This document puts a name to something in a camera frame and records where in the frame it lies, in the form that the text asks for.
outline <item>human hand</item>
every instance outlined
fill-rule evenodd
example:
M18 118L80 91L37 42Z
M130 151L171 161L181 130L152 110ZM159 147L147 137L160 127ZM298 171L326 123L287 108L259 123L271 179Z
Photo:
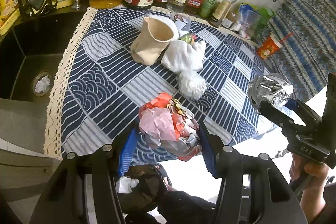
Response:
M329 167L325 163L307 162L306 159L293 154L292 166L289 170L291 178L293 180L298 179L303 168L306 173L312 175L312 179L303 191L300 206L307 221L311 222L319 215L326 204L323 191Z
M306 159L301 156L293 154L292 166L289 170L292 180L296 180L300 177L303 167L306 173L313 176L311 181L306 185L305 190L324 188L329 167L325 163L307 162Z

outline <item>small cup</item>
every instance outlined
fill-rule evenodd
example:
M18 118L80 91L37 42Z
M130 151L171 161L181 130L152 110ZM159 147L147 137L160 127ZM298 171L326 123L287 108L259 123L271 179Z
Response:
M266 59L281 48L279 40L271 33L263 45L257 49L257 53L262 59Z

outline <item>red straw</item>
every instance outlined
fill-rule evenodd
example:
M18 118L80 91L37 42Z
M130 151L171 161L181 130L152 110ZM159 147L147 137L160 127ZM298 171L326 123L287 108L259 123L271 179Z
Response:
M288 38L290 38L293 34L294 34L293 32L289 33L289 34L286 35L283 39L281 39L281 40L279 41L279 43L280 43L280 44L283 44L284 41L287 40Z

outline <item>sink drain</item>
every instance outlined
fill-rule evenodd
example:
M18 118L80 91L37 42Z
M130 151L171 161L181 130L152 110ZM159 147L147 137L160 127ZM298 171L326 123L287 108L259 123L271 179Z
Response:
M38 85L38 82L39 82L39 81L43 81L43 82L45 82L45 80L47 80L47 79L49 80L49 85L45 86L45 87L43 88L43 91L41 91L41 92L36 92L35 90L41 86L41 82L40 82L39 85ZM52 81L53 81L53 78L51 77L51 75L50 75L49 72L47 72L47 71L43 71L43 72L41 72L40 74L38 74L38 75L34 78L34 81L33 81L33 84L32 84L32 90L33 90L34 95L37 96L37 97L41 97L41 96L45 95L45 94L51 89L51 87L53 86Z

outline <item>black sink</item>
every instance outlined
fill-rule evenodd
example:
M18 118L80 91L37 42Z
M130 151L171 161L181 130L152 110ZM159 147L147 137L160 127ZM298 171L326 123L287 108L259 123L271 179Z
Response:
M84 13L66 7L50 15L15 23L0 41L0 98L48 105L51 89L39 97L33 92L33 84L43 72L53 80Z
M43 153L53 79L85 10L66 7L40 18L18 19L0 37L0 139ZM38 76L44 74L51 79L49 90L35 94Z

